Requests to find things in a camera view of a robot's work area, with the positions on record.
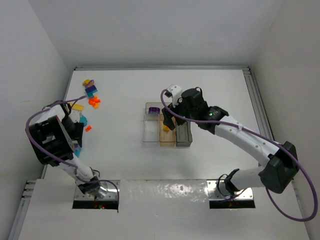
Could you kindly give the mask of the purple printed lego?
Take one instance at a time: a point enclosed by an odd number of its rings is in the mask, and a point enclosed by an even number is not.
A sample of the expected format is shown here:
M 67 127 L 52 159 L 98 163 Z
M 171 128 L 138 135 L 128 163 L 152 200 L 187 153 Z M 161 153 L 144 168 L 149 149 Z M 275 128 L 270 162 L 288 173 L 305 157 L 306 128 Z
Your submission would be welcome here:
M 161 109 L 159 107 L 151 106 L 148 108 L 148 114 L 149 115 L 159 115 Z

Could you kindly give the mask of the small orange lego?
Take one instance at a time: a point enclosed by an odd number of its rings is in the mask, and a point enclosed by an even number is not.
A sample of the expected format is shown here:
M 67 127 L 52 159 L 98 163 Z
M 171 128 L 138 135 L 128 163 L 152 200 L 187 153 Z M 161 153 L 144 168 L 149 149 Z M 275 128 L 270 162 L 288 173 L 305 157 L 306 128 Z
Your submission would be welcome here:
M 85 131 L 86 131 L 86 132 L 89 132 L 91 129 L 92 129 L 92 126 L 89 125 L 89 126 L 85 129 Z

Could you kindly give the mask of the teal round lego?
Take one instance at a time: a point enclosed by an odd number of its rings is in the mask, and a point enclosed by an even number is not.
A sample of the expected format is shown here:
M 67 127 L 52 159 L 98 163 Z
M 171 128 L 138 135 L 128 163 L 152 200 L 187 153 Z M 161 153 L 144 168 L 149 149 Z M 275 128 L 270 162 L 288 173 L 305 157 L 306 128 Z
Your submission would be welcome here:
M 81 116 L 79 117 L 79 123 L 82 123 L 83 126 L 86 127 L 87 124 L 88 124 L 88 120 L 87 120 L 87 118 L 86 118 L 84 115 L 81 115 Z

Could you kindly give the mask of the long yellow lego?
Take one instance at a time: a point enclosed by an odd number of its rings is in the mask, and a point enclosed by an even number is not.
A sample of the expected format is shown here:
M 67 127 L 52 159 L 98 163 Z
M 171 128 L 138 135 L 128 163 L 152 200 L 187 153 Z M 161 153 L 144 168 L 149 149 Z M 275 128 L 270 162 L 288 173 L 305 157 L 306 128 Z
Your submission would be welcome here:
M 71 109 L 74 110 L 74 111 L 78 111 L 78 112 L 82 112 L 84 110 L 84 106 L 83 105 L 80 105 L 80 104 L 76 104 L 76 103 L 73 103 L 71 105 Z

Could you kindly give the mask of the teal 2x4 lego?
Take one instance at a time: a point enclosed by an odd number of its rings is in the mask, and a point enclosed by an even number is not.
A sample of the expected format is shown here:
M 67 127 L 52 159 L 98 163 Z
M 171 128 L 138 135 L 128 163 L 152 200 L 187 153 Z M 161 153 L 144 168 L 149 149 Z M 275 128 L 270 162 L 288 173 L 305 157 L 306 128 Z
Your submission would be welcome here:
M 80 146 L 75 148 L 75 152 L 74 155 L 79 158 L 80 154 L 81 154 L 82 148 Z

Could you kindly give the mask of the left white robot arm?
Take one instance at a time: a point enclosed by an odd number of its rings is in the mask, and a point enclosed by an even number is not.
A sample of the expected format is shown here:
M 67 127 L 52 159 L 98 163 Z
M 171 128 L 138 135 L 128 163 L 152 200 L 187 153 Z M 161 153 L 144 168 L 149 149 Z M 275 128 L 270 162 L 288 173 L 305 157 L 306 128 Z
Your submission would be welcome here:
M 25 124 L 25 133 L 35 155 L 43 165 L 50 165 L 67 173 L 84 195 L 103 199 L 112 185 L 116 194 L 120 193 L 116 184 L 100 178 L 100 173 L 81 162 L 76 155 L 77 144 L 83 143 L 84 123 L 70 118 L 72 107 L 81 96 L 71 100 L 57 100 L 31 115 Z

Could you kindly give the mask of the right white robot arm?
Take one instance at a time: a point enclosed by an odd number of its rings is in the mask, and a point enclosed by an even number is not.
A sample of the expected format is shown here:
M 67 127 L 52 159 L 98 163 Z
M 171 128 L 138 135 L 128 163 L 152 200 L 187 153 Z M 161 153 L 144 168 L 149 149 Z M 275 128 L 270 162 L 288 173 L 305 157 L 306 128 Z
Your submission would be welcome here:
M 260 187 L 281 194 L 300 170 L 294 161 L 297 152 L 292 143 L 269 142 L 243 127 L 226 110 L 209 106 L 201 88 L 183 91 L 173 84 L 160 96 L 172 99 L 162 109 L 163 123 L 170 130 L 185 122 L 194 122 L 202 130 L 229 141 L 258 162 L 255 168 L 236 168 L 219 180 L 216 189 L 221 196 L 232 198 L 240 190 Z

